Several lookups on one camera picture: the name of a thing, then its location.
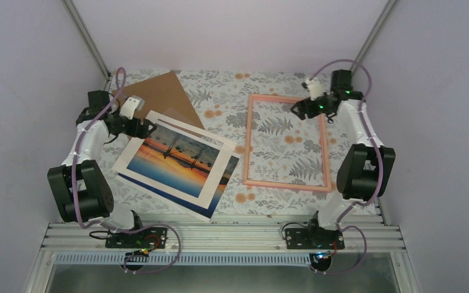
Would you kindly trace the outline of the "white photo mat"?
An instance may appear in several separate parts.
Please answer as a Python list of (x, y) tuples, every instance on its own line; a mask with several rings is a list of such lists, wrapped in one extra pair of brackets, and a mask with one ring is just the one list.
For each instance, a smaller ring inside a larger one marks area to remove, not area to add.
[(132, 138), (113, 171), (207, 208), (231, 177), (236, 142), (153, 110), (147, 119), (155, 130), (146, 139)]

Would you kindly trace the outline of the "pink picture frame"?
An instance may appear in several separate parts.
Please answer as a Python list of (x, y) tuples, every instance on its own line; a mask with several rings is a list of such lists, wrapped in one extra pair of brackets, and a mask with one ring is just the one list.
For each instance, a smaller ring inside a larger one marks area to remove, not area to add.
[(244, 185), (323, 193), (333, 190), (325, 117), (299, 120), (290, 111), (299, 100), (250, 94)]

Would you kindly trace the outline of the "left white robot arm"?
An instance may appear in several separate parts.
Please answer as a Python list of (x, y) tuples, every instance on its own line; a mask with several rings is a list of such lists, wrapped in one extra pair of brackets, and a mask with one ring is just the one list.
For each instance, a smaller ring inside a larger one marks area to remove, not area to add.
[(145, 240), (139, 216), (132, 210), (114, 206), (114, 196), (98, 161), (103, 146), (125, 134), (146, 139), (156, 125), (134, 117), (144, 105), (142, 98), (130, 96), (124, 102), (110, 101), (110, 93), (88, 93), (88, 107), (76, 119), (77, 135), (70, 154), (58, 167), (48, 170), (47, 179), (60, 217), (88, 228), (102, 225), (122, 230), (121, 239), (130, 247)]

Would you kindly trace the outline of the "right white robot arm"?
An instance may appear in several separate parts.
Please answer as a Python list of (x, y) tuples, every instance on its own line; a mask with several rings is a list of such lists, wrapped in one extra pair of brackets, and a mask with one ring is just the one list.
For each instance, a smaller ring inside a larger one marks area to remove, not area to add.
[(393, 148), (386, 147), (373, 130), (367, 114), (366, 95), (352, 86), (349, 70), (332, 72), (330, 87), (317, 78), (306, 78), (302, 87), (309, 97), (291, 108), (301, 120), (324, 114), (346, 130), (351, 143), (336, 177), (338, 197), (330, 200), (309, 220), (306, 239), (313, 248), (322, 248), (342, 236), (341, 220), (356, 207), (365, 207), (383, 195), (396, 159)]

